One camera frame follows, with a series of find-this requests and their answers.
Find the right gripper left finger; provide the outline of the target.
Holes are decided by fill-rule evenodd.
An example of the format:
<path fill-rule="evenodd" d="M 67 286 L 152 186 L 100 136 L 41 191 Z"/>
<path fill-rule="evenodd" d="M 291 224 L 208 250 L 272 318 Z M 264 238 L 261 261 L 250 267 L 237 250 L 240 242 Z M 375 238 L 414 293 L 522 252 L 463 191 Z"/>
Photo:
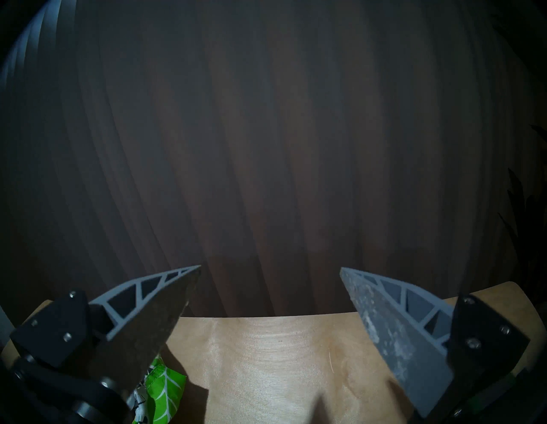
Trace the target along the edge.
<path fill-rule="evenodd" d="M 99 339 L 89 376 L 132 392 L 173 332 L 200 275 L 201 266 L 193 265 L 134 278 L 89 301 Z"/>

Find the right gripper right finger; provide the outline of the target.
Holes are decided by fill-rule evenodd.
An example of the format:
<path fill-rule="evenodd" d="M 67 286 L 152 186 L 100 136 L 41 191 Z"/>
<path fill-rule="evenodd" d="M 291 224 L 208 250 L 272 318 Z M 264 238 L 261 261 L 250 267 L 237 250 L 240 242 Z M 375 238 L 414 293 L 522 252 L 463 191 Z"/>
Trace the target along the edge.
<path fill-rule="evenodd" d="M 447 361 L 454 305 L 416 285 L 351 268 L 340 278 L 369 338 L 421 418 L 453 380 Z"/>

